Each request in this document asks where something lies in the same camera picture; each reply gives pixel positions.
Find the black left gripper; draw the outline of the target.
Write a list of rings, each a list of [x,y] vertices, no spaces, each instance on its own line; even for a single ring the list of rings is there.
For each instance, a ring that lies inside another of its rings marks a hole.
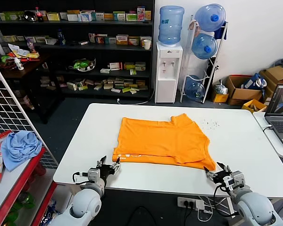
[[[109,175],[114,175],[120,167],[120,157],[112,165],[105,164],[107,156],[103,156],[97,161],[96,168],[100,170],[100,178],[107,178]]]

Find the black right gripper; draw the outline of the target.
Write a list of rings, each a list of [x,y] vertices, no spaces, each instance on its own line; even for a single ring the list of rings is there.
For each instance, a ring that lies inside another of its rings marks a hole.
[[[228,165],[226,166],[221,162],[217,162],[217,164],[222,169],[222,171],[214,173],[208,170],[205,166],[203,167],[206,173],[206,177],[208,179],[212,179],[214,183],[224,183],[224,178],[230,176],[231,170]]]

